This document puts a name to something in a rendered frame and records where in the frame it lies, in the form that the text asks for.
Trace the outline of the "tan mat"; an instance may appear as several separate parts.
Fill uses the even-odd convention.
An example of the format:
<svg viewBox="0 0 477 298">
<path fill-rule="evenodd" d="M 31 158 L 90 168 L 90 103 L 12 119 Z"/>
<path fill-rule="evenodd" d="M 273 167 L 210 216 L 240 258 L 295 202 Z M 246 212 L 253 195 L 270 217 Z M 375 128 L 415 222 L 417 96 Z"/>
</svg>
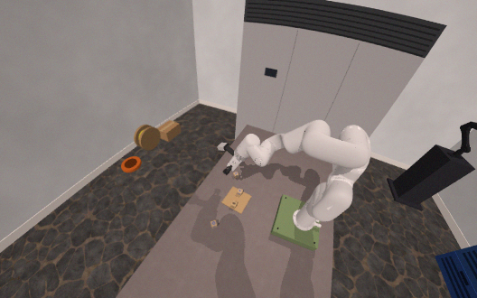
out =
<svg viewBox="0 0 477 298">
<path fill-rule="evenodd" d="M 222 203 L 230 207 L 231 202 L 234 200 L 235 202 L 237 202 L 237 206 L 235 209 L 232 207 L 230 208 L 237 211 L 238 213 L 242 213 L 244 208 L 247 206 L 251 196 L 246 194 L 244 191 L 242 192 L 241 195 L 238 195 L 237 191 L 238 191 L 237 188 L 232 187 L 229 193 L 227 194 L 227 196 L 222 201 Z"/>
</svg>

